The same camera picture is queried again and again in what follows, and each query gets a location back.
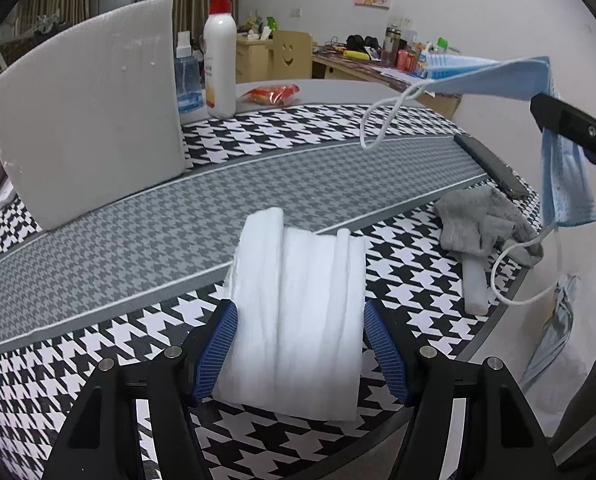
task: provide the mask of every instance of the plastic wrapper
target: plastic wrapper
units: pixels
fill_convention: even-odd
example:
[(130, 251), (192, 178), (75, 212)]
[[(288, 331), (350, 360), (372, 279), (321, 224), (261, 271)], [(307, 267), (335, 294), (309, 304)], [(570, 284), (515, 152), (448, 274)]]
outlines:
[(297, 85), (259, 86), (244, 94), (243, 99), (264, 106), (283, 106), (295, 99), (299, 91)]

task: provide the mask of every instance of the chair backrest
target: chair backrest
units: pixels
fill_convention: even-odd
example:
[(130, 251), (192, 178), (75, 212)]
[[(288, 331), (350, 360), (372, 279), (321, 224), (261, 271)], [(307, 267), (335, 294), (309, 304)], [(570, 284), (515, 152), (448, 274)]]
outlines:
[(313, 40), (306, 32), (273, 32), (273, 79), (311, 79)]

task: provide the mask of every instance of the white elastic string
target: white elastic string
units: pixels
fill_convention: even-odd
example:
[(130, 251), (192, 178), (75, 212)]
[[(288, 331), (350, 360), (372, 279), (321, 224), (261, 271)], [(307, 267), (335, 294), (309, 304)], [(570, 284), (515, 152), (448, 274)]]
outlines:
[[(539, 236), (536, 236), (535, 238), (533, 238), (533, 240), (529, 240), (528, 242), (523, 242), (521, 244), (513, 244), (512, 246), (507, 247), (504, 251), (502, 251), (502, 254), (500, 254), (500, 256), (498, 256), (498, 259), (495, 261), (495, 264), (493, 266), (493, 268), (491, 269), (491, 290), (494, 291), (495, 297), (499, 300), (502, 301), (503, 303), (506, 303), (507, 305), (511, 305), (511, 306), (524, 306), (527, 305), (529, 303), (533, 303), (534, 301), (538, 301), (540, 298), (543, 298), (544, 296), (546, 296), (549, 293), (553, 293), (553, 290), (555, 289), (556, 285), (558, 285), (558, 279), (556, 279), (555, 283), (553, 283), (553, 285), (545, 288), (542, 292), (540, 292), (539, 294), (536, 294), (533, 298), (529, 298), (529, 300), (524, 300), (524, 301), (513, 301), (513, 300), (509, 300), (509, 298), (505, 298), (502, 294), (500, 294), (500, 291), (497, 290), (497, 288), (495, 288), (495, 271), (498, 268), (498, 265), (500, 265), (500, 263), (502, 262), (502, 260), (504, 259), (505, 256), (507, 256), (507, 254), (509, 254), (511, 251), (513, 251), (515, 248), (517, 247), (531, 247), (532, 245), (536, 245), (542, 242), (542, 240), (544, 240), (544, 238), (546, 238), (546, 236), (550, 233), (550, 229), (544, 229), (542, 231), (542, 233), (540, 233)], [(558, 266), (558, 272), (557, 272), (557, 276), (558, 278), (560, 277), (560, 274), (562, 274), (562, 246), (560, 245), (560, 235), (558, 232), (558, 225), (557, 224), (553, 224), (553, 234), (556, 238), (556, 259), (557, 259), (557, 266)]]
[[(382, 139), (384, 139), (389, 124), (391, 124), (391, 121), (398, 113), (398, 109), (400, 108), (402, 103), (407, 99), (418, 99), (418, 97), (420, 97), (420, 95), (422, 95), (425, 92), (425, 88), (430, 82), (431, 80), (423, 79), (419, 83), (411, 85), (404, 92), (402, 92), (399, 95), (399, 97), (389, 97), (388, 99), (383, 99), (382, 101), (378, 101), (377, 103), (374, 103), (369, 108), (367, 108), (367, 111), (364, 112), (363, 118), (360, 121), (360, 145), (368, 152), (370, 152), (371, 150), (375, 150), (380, 145), (380, 142), (382, 142)], [(371, 115), (372, 111), (374, 111), (376, 108), (380, 108), (381, 106), (385, 105), (390, 105), (392, 103), (393, 108), (391, 108), (389, 116), (385, 119), (384, 123), (382, 124), (378, 137), (376, 137), (376, 140), (369, 144), (364, 140), (364, 126), (367, 123), (367, 119)]]

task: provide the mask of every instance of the disposable face mask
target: disposable face mask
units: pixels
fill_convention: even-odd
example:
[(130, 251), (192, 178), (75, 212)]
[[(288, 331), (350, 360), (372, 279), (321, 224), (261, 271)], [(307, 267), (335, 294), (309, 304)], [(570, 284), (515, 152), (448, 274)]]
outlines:
[[(365, 150), (374, 150), (382, 142), (389, 124), (398, 113), (402, 102), (416, 99), (425, 91), (443, 94), (476, 94), (530, 101), (539, 93), (558, 96), (551, 77), (548, 57), (493, 61), (473, 57), (431, 54), (427, 63), (428, 78), (411, 85), (397, 98), (384, 99), (371, 105), (360, 123), (360, 142)], [(368, 144), (364, 127), (375, 109), (393, 105), (374, 142)], [(500, 254), (491, 272), (491, 288), (495, 297), (506, 304), (523, 305), (551, 293), (557, 281), (540, 294), (526, 301), (511, 301), (495, 287), (495, 271), (502, 259), (516, 247), (540, 243), (553, 230), (558, 249), (558, 276), (561, 274), (561, 247), (558, 226), (582, 225), (596, 220), (593, 195), (580, 146), (552, 131), (544, 130), (542, 137), (542, 224), (543, 232), (529, 242), (510, 246)]]

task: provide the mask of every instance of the ribbed blue pad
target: ribbed blue pad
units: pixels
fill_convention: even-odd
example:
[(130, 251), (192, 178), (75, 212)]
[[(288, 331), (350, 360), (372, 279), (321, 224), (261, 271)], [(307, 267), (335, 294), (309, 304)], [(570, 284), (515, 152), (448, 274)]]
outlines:
[(369, 338), (391, 395), (406, 402), (409, 390), (405, 364), (372, 301), (364, 304), (364, 332)]
[(195, 386), (191, 395), (200, 403), (204, 397), (211, 395), (218, 380), (218, 374), (227, 357), (231, 342), (238, 328), (238, 309), (232, 302), (225, 309), (222, 319), (213, 331), (209, 343), (204, 347), (203, 354), (198, 359), (195, 372)]

